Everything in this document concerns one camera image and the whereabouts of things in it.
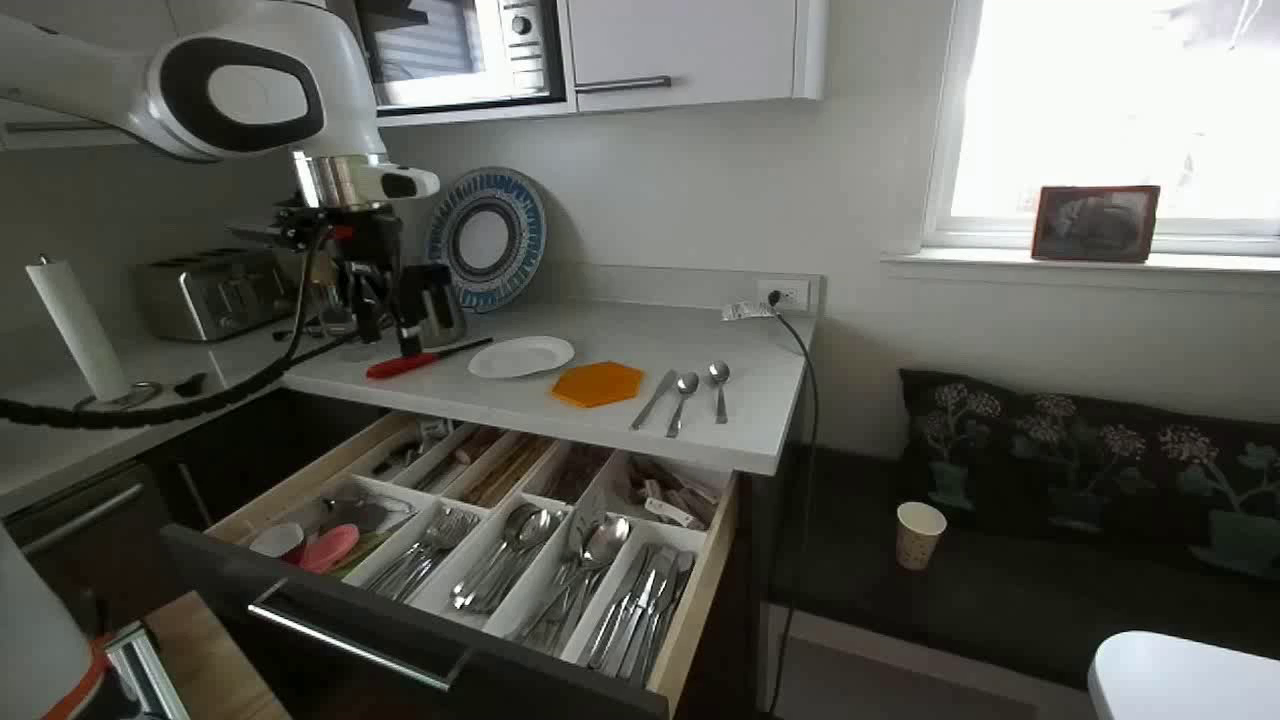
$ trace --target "open drawer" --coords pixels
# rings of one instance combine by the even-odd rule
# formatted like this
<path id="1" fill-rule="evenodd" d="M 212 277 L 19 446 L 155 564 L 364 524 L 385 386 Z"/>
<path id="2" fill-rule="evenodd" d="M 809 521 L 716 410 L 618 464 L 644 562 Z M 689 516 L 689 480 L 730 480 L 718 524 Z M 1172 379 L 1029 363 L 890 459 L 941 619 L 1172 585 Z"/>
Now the open drawer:
<path id="1" fill-rule="evenodd" d="M 313 713 L 317 684 L 349 673 L 412 698 L 423 718 L 430 709 L 442 718 L 672 718 L 730 554 L 734 480 L 663 464 L 672 476 L 692 480 L 709 503 L 702 516 L 666 509 L 657 521 L 650 509 L 636 503 L 636 459 L 624 454 L 597 454 L 598 464 L 586 480 L 558 490 L 555 480 L 573 469 L 573 446 L 512 434 L 476 446 L 482 428 L 437 434 L 440 424 L 430 422 L 385 418 L 209 528 L 209 537 L 163 528 L 163 545 L 295 718 Z M 464 448 L 482 454 L 467 469 L 442 469 Z M 397 509 L 391 521 L 385 512 L 376 532 L 364 532 L 351 562 L 317 571 L 295 568 L 295 558 L 248 554 L 262 528 L 280 524 L 313 524 L 306 537 L 317 537 L 324 509 L 334 509 L 331 499 L 351 490 Z M 525 554 L 507 585 L 494 585 L 500 593 L 492 593 L 488 609 L 464 609 L 458 590 L 503 558 L 500 545 L 519 509 L 555 516 L 555 528 Z M 416 590 L 386 593 L 385 582 L 440 512 L 470 516 L 467 532 L 437 558 Z M 562 590 L 558 564 L 582 516 L 624 516 L 627 537 L 558 642 L 532 645 L 528 630 Z M 672 564 L 680 585 L 666 603 L 649 609 L 636 590 L 658 554 L 680 558 Z M 650 645 L 649 654 L 618 650 L 627 665 L 607 665 L 598 645 L 624 638 L 618 630 L 650 638 Z"/>

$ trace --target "window sill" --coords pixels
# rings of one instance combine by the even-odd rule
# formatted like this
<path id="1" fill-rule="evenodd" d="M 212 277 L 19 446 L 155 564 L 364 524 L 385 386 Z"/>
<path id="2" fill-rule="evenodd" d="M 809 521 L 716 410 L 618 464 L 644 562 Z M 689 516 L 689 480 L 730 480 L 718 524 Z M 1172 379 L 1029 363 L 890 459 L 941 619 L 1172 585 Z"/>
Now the window sill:
<path id="1" fill-rule="evenodd" d="M 884 256 L 903 277 L 1081 287 L 1280 291 L 1280 256 L 1147 256 L 1143 265 L 1030 260 L 1011 250 L 921 250 Z"/>

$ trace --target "window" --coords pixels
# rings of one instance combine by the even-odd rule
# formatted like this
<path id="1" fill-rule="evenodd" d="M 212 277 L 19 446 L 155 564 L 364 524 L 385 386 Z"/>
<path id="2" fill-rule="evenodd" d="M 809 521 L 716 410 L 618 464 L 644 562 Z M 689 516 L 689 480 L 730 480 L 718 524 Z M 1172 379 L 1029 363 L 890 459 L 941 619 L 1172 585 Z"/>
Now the window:
<path id="1" fill-rule="evenodd" d="M 1029 250 L 1041 186 L 1160 186 L 1150 252 L 1280 256 L 1280 6 L 957 0 L 930 250 Z"/>

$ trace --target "cable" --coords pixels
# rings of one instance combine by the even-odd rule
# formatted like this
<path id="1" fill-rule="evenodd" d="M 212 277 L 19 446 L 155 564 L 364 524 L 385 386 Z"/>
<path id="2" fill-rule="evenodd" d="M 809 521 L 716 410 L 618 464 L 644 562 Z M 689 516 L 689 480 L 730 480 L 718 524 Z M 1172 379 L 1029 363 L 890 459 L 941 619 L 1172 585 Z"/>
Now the cable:
<path id="1" fill-rule="evenodd" d="M 288 347 L 260 369 L 256 375 L 248 375 L 244 386 L 232 386 L 215 396 L 199 396 L 186 405 L 170 405 L 170 410 L 134 410 L 134 413 L 69 413 L 69 410 L 48 410 L 48 405 L 19 405 L 19 399 L 0 399 L 0 422 L 10 424 L 48 424 L 48 428 L 144 428 L 144 424 L 170 424 L 170 422 L 186 422 L 186 418 L 202 418 L 228 405 L 239 405 L 244 396 L 276 386 L 290 363 L 300 363 L 304 356 L 295 356 L 300 340 L 304 340 L 304 319 L 306 319 L 306 304 L 313 304 L 313 277 L 317 265 L 317 250 L 304 252 L 300 260 L 300 291 L 290 304 L 290 340 Z"/>
<path id="2" fill-rule="evenodd" d="M 775 310 L 775 291 L 769 296 L 769 310 L 772 310 L 772 319 L 781 319 L 785 334 L 790 334 L 801 356 L 804 356 L 804 391 L 809 391 L 809 448 L 801 458 L 801 545 L 796 545 L 796 562 L 786 568 L 786 590 L 801 585 L 801 562 L 804 562 L 804 550 L 809 550 L 809 516 L 811 516 L 811 469 L 816 469 L 816 428 L 819 428 L 819 379 L 816 379 L 816 363 L 811 363 L 811 354 L 804 343 L 804 336 L 796 334 L 796 324 Z M 775 718 L 775 704 L 785 698 L 785 670 L 786 670 L 786 638 L 790 638 L 790 619 L 796 619 L 796 609 L 786 603 L 785 609 L 785 632 L 781 632 L 781 645 L 775 645 L 775 665 L 772 665 L 772 690 L 769 690 L 769 718 Z"/>

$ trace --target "picture frame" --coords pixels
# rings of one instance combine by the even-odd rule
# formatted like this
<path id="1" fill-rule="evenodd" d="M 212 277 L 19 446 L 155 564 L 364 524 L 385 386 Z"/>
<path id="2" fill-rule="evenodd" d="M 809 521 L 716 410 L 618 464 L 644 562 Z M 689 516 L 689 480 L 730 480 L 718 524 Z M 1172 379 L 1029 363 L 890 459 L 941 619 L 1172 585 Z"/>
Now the picture frame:
<path id="1" fill-rule="evenodd" d="M 1150 256 L 1160 186 L 1043 186 L 1037 260 L 1143 265 Z"/>

